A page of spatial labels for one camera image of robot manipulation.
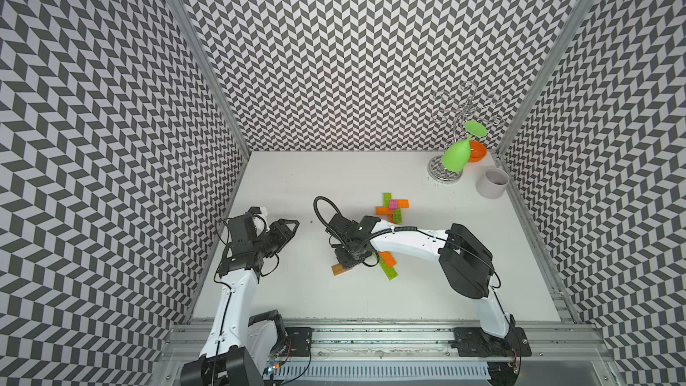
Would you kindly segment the tan lego brick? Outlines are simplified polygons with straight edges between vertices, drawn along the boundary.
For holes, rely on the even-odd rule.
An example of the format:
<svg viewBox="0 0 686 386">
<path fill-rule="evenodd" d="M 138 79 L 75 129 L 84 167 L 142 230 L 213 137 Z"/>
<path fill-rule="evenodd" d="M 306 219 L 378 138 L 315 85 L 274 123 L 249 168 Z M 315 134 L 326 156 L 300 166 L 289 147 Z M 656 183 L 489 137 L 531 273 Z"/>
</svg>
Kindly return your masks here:
<svg viewBox="0 0 686 386">
<path fill-rule="evenodd" d="M 343 273 L 346 273 L 348 270 L 344 268 L 341 264 L 335 264 L 332 266 L 332 274 L 334 276 L 339 276 L 342 275 Z"/>
</svg>

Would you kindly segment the green lego brick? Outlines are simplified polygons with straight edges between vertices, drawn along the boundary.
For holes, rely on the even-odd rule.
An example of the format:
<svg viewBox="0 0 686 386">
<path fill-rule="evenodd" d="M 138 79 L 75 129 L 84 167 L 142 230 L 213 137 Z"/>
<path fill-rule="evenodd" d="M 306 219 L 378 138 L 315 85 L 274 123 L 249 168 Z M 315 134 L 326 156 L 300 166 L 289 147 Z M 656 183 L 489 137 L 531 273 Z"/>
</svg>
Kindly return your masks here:
<svg viewBox="0 0 686 386">
<path fill-rule="evenodd" d="M 402 211 L 400 209 L 394 210 L 392 214 L 393 222 L 400 224 L 403 222 Z"/>
<path fill-rule="evenodd" d="M 392 200 L 392 195 L 389 192 L 385 192 L 382 194 L 382 200 L 383 200 L 383 206 L 388 207 L 389 202 Z"/>
<path fill-rule="evenodd" d="M 382 262 L 382 261 L 380 262 L 379 266 L 380 266 L 380 268 L 382 268 L 382 271 L 384 272 L 386 278 L 389 281 L 392 281 L 398 277 L 398 273 L 394 267 L 389 267 L 386 264 L 384 264 L 384 262 Z"/>
</svg>

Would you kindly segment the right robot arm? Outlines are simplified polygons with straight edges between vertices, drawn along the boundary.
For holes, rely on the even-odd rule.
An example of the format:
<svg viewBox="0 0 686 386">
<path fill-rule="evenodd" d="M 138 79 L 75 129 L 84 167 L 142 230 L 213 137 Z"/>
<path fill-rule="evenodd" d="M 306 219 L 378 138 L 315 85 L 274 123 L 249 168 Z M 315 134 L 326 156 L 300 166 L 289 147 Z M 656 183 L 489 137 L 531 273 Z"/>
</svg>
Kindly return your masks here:
<svg viewBox="0 0 686 386">
<path fill-rule="evenodd" d="M 485 335 L 503 340 L 512 329 L 512 316 L 503 309 L 491 280 L 498 275 L 493 255 L 464 225 L 428 231 L 397 225 L 375 216 L 351 221 L 337 213 L 323 222 L 335 243 L 340 266 L 350 270 L 370 257 L 379 261 L 382 252 L 398 253 L 437 264 L 450 288 L 477 302 L 480 327 Z"/>
</svg>

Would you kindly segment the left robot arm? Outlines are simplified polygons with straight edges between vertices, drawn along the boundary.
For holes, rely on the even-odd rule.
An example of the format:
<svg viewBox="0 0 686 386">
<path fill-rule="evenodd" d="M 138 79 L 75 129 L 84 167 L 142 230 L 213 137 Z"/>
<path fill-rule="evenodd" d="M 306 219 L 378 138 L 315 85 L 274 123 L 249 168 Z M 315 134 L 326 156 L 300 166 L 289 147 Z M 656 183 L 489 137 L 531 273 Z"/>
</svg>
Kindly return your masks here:
<svg viewBox="0 0 686 386">
<path fill-rule="evenodd" d="M 269 357 L 282 350 L 287 331 L 276 310 L 258 315 L 251 307 L 264 261 L 277 258 L 295 237 L 299 221 L 267 223 L 266 212 L 252 207 L 224 222 L 227 239 L 214 282 L 222 286 L 213 326 L 197 360 L 185 364 L 182 385 L 262 385 Z"/>
</svg>

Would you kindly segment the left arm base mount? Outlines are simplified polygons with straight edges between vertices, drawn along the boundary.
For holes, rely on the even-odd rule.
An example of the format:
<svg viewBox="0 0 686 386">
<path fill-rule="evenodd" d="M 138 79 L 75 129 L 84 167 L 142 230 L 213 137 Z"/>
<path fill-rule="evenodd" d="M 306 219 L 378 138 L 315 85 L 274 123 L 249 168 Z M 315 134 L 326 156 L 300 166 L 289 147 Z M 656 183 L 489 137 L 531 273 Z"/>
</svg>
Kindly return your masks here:
<svg viewBox="0 0 686 386">
<path fill-rule="evenodd" d="M 272 350 L 280 359 L 288 357 L 309 357 L 313 344 L 314 329 L 310 327 L 287 327 L 286 336 Z"/>
</svg>

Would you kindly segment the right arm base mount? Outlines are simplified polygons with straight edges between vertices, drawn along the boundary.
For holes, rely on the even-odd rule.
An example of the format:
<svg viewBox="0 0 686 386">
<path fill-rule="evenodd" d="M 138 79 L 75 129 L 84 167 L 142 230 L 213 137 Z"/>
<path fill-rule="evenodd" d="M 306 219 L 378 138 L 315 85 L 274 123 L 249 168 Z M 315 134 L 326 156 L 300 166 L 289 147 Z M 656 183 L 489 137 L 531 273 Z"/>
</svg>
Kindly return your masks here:
<svg viewBox="0 0 686 386">
<path fill-rule="evenodd" d="M 455 348 L 461 357 L 531 357 L 530 341 L 523 328 L 511 328 L 503 339 L 485 333 L 479 327 L 452 329 Z"/>
</svg>

